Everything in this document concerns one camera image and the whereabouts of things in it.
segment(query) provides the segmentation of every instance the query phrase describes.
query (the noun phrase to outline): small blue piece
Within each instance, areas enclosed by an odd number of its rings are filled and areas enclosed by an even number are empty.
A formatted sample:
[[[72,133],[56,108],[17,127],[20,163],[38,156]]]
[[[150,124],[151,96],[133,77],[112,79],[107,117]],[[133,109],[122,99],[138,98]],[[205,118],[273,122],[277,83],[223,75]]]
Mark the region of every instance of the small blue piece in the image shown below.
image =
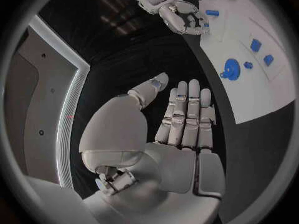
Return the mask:
[[[214,10],[207,10],[206,14],[209,16],[219,16],[220,15],[219,11],[214,11]]]
[[[220,73],[220,77],[235,81],[239,78],[240,72],[239,62],[236,59],[228,59],[225,63],[224,72]]]
[[[270,64],[273,62],[274,58],[272,55],[267,55],[264,57],[264,62],[267,66],[270,66]]]
[[[252,42],[251,42],[251,50],[255,51],[255,52],[258,52],[261,48],[261,42],[257,39],[253,39]]]
[[[246,69],[252,69],[252,68],[253,68],[253,65],[252,65],[251,62],[246,61],[246,62],[244,63],[244,67],[245,67]]]

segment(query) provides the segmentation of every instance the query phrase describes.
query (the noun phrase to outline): blue object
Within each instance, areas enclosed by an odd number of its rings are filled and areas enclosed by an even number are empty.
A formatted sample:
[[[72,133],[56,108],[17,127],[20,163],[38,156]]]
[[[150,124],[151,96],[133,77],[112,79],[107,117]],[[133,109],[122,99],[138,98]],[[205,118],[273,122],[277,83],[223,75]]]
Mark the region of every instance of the blue object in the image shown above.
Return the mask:
[[[244,63],[244,67],[245,67],[246,69],[252,69],[252,68],[253,68],[253,65],[252,65],[251,62],[246,61],[246,62]]]
[[[220,13],[219,13],[219,11],[207,10],[206,14],[210,15],[210,16],[219,16]]]
[[[224,72],[220,73],[220,77],[235,81],[239,78],[240,72],[239,62],[236,59],[228,59],[225,63]]]
[[[272,55],[267,55],[264,57],[264,62],[267,66],[270,66],[270,64],[273,62],[274,58]]]
[[[255,52],[258,52],[261,48],[261,42],[257,39],[253,39],[252,42],[251,42],[251,50],[255,51]]]

